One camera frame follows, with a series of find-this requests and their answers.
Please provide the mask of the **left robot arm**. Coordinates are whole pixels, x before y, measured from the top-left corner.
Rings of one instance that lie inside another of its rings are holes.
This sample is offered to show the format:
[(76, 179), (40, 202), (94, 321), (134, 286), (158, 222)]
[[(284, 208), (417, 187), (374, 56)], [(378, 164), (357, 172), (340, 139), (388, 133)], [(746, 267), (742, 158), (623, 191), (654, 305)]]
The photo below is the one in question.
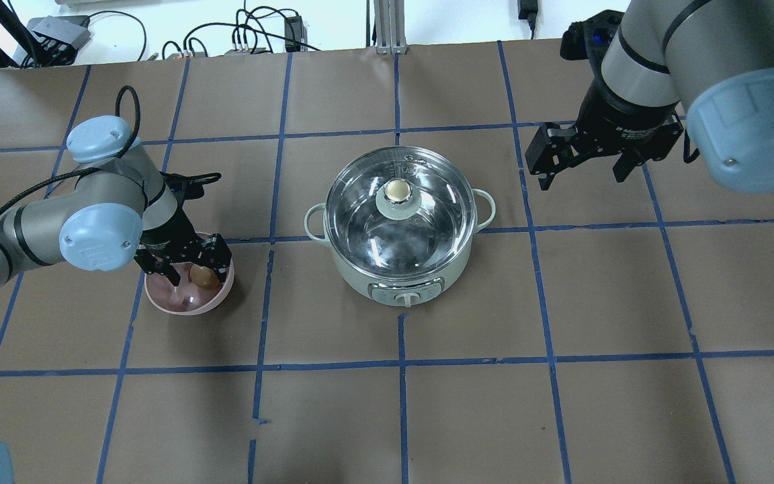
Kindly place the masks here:
[(198, 233), (183, 210), (218, 173), (160, 171), (137, 130), (111, 114), (72, 129), (67, 150), (77, 163), (62, 175), (75, 179), (71, 192), (28, 204), (17, 195), (0, 208), (0, 287), (62, 261), (86, 272), (116, 272), (135, 261), (174, 287), (191, 266), (211, 270), (221, 283), (233, 275), (224, 238)]

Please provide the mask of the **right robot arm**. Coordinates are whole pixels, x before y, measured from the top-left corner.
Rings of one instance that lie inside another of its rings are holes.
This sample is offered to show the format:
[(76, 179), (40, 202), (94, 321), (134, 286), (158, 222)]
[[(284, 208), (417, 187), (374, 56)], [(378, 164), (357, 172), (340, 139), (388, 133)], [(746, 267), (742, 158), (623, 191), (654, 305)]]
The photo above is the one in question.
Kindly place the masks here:
[(525, 152), (541, 190), (594, 157), (622, 182), (682, 140), (722, 187), (774, 191), (774, 1), (632, 1), (571, 24), (561, 56), (593, 80), (575, 121)]

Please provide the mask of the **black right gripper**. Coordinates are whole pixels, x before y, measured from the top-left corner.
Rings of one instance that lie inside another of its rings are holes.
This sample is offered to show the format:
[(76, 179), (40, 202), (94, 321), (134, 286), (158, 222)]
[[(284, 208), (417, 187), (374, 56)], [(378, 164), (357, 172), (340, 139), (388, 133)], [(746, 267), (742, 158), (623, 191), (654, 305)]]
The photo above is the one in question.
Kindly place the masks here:
[(526, 168), (550, 189), (556, 175), (596, 157), (617, 157), (615, 181), (623, 183), (637, 167), (669, 156), (685, 127), (673, 106), (618, 106), (586, 101), (568, 128), (547, 122), (525, 151)]

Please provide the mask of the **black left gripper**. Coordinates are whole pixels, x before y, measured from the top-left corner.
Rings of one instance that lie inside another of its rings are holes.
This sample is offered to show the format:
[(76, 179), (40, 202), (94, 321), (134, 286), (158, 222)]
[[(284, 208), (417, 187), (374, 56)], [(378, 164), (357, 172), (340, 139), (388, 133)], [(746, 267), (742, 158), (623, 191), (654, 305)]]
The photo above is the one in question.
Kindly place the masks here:
[(233, 263), (231, 250), (219, 233), (194, 233), (190, 239), (172, 240), (163, 247), (140, 244), (133, 260), (145, 274), (159, 274), (176, 288), (181, 284), (178, 264), (209, 267), (218, 280), (227, 280)]

